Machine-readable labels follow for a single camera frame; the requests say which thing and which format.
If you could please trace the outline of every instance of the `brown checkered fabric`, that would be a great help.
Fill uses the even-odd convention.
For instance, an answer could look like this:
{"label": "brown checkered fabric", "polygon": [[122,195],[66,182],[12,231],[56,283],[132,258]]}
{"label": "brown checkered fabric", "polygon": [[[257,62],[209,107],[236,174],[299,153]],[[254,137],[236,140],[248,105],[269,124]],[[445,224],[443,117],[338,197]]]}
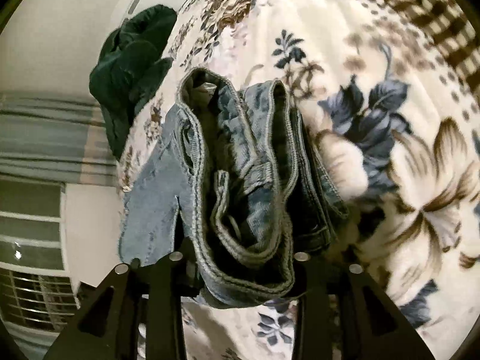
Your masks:
{"label": "brown checkered fabric", "polygon": [[429,35],[446,62],[480,95],[480,39],[455,0],[384,0]]}

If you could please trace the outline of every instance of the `window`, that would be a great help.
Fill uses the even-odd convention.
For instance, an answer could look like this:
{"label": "window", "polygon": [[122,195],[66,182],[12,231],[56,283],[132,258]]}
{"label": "window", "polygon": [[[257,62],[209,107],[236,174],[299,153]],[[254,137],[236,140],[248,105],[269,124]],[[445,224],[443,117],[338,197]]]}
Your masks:
{"label": "window", "polygon": [[5,322],[59,332],[77,310],[62,251],[63,202],[60,184],[0,178],[0,314]]}

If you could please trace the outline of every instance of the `beige wall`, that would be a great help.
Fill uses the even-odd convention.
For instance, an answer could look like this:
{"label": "beige wall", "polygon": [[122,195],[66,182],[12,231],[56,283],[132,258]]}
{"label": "beige wall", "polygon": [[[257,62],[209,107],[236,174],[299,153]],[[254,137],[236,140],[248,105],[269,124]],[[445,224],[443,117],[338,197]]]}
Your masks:
{"label": "beige wall", "polygon": [[113,187],[67,184],[66,259],[73,290],[80,281],[97,286],[120,262],[120,201]]}
{"label": "beige wall", "polygon": [[119,0],[23,0],[0,35],[0,92],[90,96]]}

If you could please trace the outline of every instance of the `denim fabric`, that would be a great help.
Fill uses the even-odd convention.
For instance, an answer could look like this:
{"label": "denim fabric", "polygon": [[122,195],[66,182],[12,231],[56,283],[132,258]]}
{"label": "denim fabric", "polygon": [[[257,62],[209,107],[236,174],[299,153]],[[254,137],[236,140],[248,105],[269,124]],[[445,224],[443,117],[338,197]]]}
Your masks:
{"label": "denim fabric", "polygon": [[317,193],[321,170],[280,81],[236,92],[195,68],[125,195],[120,256],[152,264],[190,237],[207,303],[249,307],[280,298],[294,283],[294,242],[295,250],[317,250],[333,233]]}

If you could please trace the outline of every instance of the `crumpled clothing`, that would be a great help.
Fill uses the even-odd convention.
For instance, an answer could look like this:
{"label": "crumpled clothing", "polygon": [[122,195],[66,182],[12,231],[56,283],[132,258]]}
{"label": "crumpled clothing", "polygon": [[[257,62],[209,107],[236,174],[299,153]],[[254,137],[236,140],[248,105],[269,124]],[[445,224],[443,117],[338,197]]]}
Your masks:
{"label": "crumpled clothing", "polygon": [[304,136],[281,81],[236,92],[226,79],[195,68],[125,195],[122,260],[155,263],[186,236],[209,305],[250,307],[284,296],[294,283],[293,251],[328,246],[330,215],[339,216],[325,198],[335,194],[333,184],[323,192],[320,179],[328,175],[320,157],[307,154]]}
{"label": "crumpled clothing", "polygon": [[172,65],[160,58],[177,20],[171,8],[155,5],[114,30],[90,73],[90,93],[101,105],[113,155],[120,159],[134,117],[155,95]]}

